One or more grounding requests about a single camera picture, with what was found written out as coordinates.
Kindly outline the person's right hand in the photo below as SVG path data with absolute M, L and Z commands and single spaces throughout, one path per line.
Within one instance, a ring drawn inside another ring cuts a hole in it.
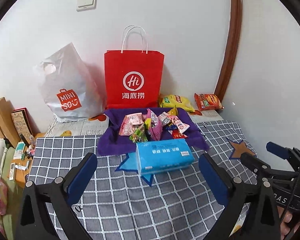
M 293 234 L 299 234 L 300 235 L 300 219 L 295 224 L 294 227 L 292 227 L 291 221 L 293 220 L 293 214 L 290 211 L 287 211 L 283 221 L 280 224 L 280 239 L 283 240 L 285 237 L 290 233 L 293 232 Z

